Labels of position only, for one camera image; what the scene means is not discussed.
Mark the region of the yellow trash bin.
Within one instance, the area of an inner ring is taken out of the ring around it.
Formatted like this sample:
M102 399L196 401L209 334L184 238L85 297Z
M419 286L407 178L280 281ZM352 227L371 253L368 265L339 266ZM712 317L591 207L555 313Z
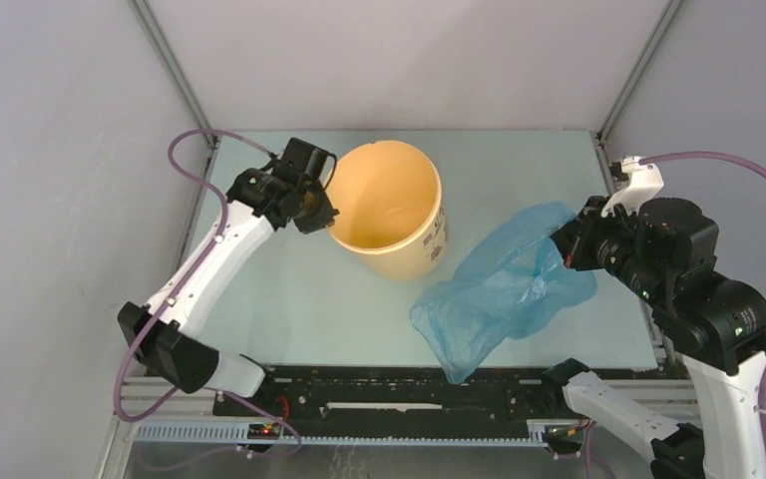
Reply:
M428 274L448 242L441 177L430 158L401 141L359 146L337 161L326 193L338 210L331 237L378 274Z

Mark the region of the blue plastic trash bag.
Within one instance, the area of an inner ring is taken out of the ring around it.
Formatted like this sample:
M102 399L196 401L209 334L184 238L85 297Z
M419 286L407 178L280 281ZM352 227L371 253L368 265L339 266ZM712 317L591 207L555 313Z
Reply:
M506 339L530 337L595 296L594 274L566 268L551 238L574 216L562 202L519 211L415 300L412 326L449 383L464 382Z

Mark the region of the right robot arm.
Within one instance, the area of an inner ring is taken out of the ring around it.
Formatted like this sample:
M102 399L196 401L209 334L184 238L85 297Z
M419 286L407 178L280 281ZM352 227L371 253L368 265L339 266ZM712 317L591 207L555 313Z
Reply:
M592 197L553 234L568 268L602 269L651 308L690 375L700 424L653 412L575 359L543 374L542 408L598 423L656 478L766 478L759 408L766 299L716 271L718 233L688 200L652 199L628 213Z

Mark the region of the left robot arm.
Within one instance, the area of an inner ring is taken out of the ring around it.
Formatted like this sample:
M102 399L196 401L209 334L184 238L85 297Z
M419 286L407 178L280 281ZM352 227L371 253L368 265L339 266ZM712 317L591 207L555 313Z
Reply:
M298 138L263 168L238 174L219 193L219 214L168 282L143 304L126 303L117 321L134 359L185 393L201 389L236 395L251 415L275 402L265 369L200 341L209 314L243 264L275 232L295 225L303 234L334 223L337 209L322 181L334 154Z

